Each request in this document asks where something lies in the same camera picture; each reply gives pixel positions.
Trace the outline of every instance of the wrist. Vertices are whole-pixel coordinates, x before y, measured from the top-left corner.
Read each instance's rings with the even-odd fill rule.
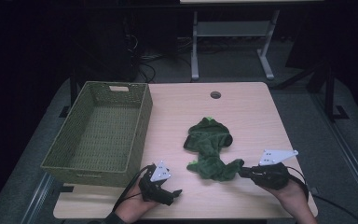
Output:
[[[111,212],[103,221],[104,224],[126,224],[115,212]]]
[[[307,202],[281,202],[282,207],[297,221],[298,224],[314,224],[315,216],[310,211]]]

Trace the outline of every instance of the gray carpet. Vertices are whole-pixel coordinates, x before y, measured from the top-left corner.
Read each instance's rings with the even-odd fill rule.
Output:
[[[268,59],[275,79],[266,80],[255,50],[262,45],[257,41],[228,41],[229,48],[216,53],[201,53],[199,82],[262,81],[274,86],[300,72],[284,64],[292,43],[271,43]],[[156,83],[189,82],[190,54],[149,63],[156,70]],[[152,70],[143,66],[151,76]],[[144,82],[139,76],[136,82]],[[331,130],[331,123],[318,105],[323,92],[311,95],[305,91],[308,78],[304,78],[284,91],[271,91],[291,143],[299,151],[298,160],[309,187],[315,195],[337,203],[358,216],[358,184],[342,156],[340,144]],[[53,138],[60,129],[62,109],[70,104],[69,82],[66,81],[51,102],[46,115],[34,132],[16,169],[0,195],[0,223],[21,223],[28,205],[33,201],[43,172],[39,165],[45,157]],[[335,104],[342,105],[350,119],[337,120],[334,127],[342,133],[358,160],[358,107],[351,93],[337,82]],[[87,223],[87,220],[58,220],[52,215],[62,183],[53,181],[45,200],[35,209],[31,223]],[[335,206],[315,199],[319,209],[319,223],[358,223],[353,217]],[[291,218],[269,220],[270,224],[295,223]]]

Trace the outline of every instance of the table hole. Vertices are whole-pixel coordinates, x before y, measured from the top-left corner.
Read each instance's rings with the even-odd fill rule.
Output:
[[[222,94],[218,91],[213,91],[211,92],[211,97],[214,99],[219,99],[220,97],[222,97]]]

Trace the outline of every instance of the sleeve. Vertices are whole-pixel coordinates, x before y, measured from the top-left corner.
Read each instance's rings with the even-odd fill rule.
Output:
[[[111,212],[109,216],[105,218],[102,224],[126,224],[115,212]]]

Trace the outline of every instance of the white tag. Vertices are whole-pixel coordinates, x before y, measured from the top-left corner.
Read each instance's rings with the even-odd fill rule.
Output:
[[[259,165],[273,165],[298,155],[297,150],[268,150],[265,149]]]
[[[155,172],[152,174],[152,177],[150,178],[151,182],[156,182],[159,180],[168,179],[171,177],[170,172],[168,172],[167,168],[164,165],[164,162],[161,161],[157,167]]]

